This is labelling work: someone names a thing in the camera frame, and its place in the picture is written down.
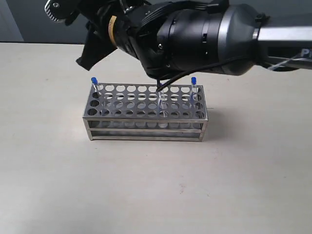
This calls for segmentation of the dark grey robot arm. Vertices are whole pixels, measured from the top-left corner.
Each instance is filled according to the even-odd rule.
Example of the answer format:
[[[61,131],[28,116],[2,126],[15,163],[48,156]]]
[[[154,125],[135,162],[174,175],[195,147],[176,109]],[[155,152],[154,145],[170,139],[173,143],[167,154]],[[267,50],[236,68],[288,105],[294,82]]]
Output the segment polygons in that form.
[[[270,17],[247,4],[84,0],[88,34],[77,64],[90,70],[120,49],[150,78],[193,72],[239,76],[258,65],[278,72],[312,67],[312,16]]]

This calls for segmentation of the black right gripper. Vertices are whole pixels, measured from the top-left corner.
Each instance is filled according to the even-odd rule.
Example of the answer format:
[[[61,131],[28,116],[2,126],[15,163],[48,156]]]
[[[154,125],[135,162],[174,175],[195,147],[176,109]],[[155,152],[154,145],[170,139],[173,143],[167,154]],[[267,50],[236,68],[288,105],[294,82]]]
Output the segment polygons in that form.
[[[157,33],[161,27],[159,3],[146,0],[88,0],[87,36],[76,63],[87,71],[120,49],[141,63],[160,63]]]

